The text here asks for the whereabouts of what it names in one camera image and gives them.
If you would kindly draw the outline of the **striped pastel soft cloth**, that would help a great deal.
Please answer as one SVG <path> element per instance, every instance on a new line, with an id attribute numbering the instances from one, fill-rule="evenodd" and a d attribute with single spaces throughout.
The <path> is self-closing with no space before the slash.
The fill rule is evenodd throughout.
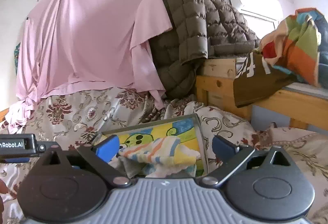
<path id="1" fill-rule="evenodd" d="M 131 146 L 119 150 L 118 154 L 138 163 L 153 167 L 153 171 L 146 176 L 151 178 L 165 178 L 177 174 L 185 169 L 194 168 L 201 154 L 189 149 L 175 136 L 158 138 L 148 144 Z"/>

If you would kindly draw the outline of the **floral satin bed cover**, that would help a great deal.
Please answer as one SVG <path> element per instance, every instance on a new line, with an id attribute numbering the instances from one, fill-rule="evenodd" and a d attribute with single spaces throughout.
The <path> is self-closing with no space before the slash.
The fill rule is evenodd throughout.
<path id="1" fill-rule="evenodd" d="M 315 189 L 314 204 L 308 214 L 310 221 L 327 223 L 327 135 L 277 127 L 275 123 L 257 131 L 247 120 L 214 106 L 204 106 L 193 97 L 165 101 L 163 109 L 158 110 L 149 95 L 122 88 L 48 97 L 18 132 L 34 134 L 39 141 L 55 141 L 64 150 L 75 150 L 95 141 L 100 133 L 193 113 L 198 116 L 203 143 L 199 145 L 197 138 L 192 137 L 188 148 L 206 150 L 210 171 L 222 165 L 212 151 L 215 135 L 259 150 L 281 146 Z"/>

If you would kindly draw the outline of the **grey tray with cartoon liner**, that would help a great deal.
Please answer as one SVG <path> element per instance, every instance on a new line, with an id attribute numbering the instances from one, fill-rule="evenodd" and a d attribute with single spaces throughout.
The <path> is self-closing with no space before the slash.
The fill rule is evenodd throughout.
<path id="1" fill-rule="evenodd" d="M 202 176 L 209 171 L 207 160 L 207 146 L 201 132 L 200 121 L 196 114 L 189 114 L 182 117 L 170 118 L 162 121 L 149 122 L 130 128 L 122 128 L 111 132 L 100 133 L 94 144 L 97 145 L 111 135 L 117 135 L 120 142 L 120 149 L 131 146 L 148 144 L 158 138 L 175 136 L 181 140 L 181 143 L 189 149 L 196 150 L 201 154 L 201 158 L 196 161 L 194 168 L 185 169 L 177 174 L 191 177 Z M 119 172 L 125 174 L 128 178 L 137 176 L 147 177 L 153 167 L 144 163 L 129 160 L 117 154 L 109 164 Z"/>

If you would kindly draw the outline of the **brown printed cloth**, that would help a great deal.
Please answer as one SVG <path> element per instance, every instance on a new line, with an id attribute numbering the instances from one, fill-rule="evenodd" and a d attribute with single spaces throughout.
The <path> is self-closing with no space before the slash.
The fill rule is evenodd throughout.
<path id="1" fill-rule="evenodd" d="M 252 51 L 233 81 L 235 106 L 240 108 L 266 99 L 297 81 L 293 73 L 284 73 L 268 64 L 263 55 Z"/>

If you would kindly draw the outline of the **pink hanging sheet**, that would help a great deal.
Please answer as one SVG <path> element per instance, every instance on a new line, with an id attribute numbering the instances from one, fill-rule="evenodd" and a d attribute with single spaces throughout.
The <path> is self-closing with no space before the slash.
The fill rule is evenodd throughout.
<path id="1" fill-rule="evenodd" d="M 24 24 L 9 132 L 53 95 L 133 88 L 162 108 L 165 88 L 148 42 L 171 27 L 162 0 L 41 0 Z"/>

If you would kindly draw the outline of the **colourful patchwork blanket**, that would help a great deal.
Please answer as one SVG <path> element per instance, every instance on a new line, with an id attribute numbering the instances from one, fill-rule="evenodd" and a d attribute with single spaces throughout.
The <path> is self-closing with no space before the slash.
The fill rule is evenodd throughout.
<path id="1" fill-rule="evenodd" d="M 260 52 L 271 66 L 327 89 L 327 20 L 316 8 L 301 8 L 286 17 L 262 38 Z"/>

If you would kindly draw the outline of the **olive quilted puffer jacket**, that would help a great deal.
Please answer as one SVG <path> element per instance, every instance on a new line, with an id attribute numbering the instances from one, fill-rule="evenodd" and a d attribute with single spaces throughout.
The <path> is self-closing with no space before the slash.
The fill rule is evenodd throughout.
<path id="1" fill-rule="evenodd" d="M 149 40 L 158 76 L 170 99 L 194 87 L 208 58 L 248 54 L 259 38 L 225 0 L 163 0 L 172 29 Z"/>

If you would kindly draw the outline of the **wooden bed frame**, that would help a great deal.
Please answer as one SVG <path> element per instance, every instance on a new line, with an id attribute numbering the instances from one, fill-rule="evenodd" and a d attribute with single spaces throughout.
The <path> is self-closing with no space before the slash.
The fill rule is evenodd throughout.
<path id="1" fill-rule="evenodd" d="M 298 83 L 256 57 L 205 61 L 196 77 L 198 101 L 251 121 L 267 118 L 254 106 L 287 116 L 291 127 L 327 130 L 327 90 Z"/>

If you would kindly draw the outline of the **white wall air conditioner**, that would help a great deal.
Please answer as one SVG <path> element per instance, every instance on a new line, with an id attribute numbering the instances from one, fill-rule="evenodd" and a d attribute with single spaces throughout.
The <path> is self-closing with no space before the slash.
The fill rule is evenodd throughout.
<path id="1" fill-rule="evenodd" d="M 230 0 L 232 6 L 243 14 L 261 16 L 279 21 L 283 15 L 278 0 Z"/>

